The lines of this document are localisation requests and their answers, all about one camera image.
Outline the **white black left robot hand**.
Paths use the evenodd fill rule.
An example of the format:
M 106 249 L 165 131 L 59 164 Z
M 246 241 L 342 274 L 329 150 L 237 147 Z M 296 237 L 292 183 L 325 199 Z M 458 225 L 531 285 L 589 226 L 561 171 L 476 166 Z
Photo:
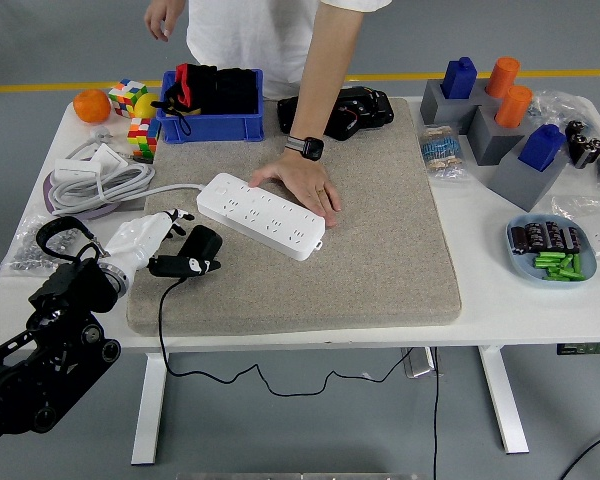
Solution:
M 120 283 L 133 282 L 135 273 L 145 267 L 163 278 L 188 278 L 205 275 L 221 267 L 215 255 L 158 255 L 163 240 L 180 219 L 193 220 L 183 210 L 167 210 L 123 223 L 105 246 L 100 269 Z

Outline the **person's left hand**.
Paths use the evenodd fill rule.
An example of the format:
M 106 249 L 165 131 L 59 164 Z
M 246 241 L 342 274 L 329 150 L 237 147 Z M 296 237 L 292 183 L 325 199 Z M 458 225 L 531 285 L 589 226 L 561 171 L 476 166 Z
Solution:
M 259 187 L 266 180 L 280 181 L 304 207 L 322 217 L 327 227 L 337 225 L 341 197 L 319 162 L 285 148 L 277 160 L 255 170 L 248 185 Z

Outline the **person's right hand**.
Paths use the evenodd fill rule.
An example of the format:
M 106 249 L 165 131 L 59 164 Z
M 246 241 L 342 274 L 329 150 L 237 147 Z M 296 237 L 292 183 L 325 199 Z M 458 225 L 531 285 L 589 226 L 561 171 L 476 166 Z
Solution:
M 151 0 L 144 24 L 155 40 L 167 42 L 186 6 L 185 0 Z

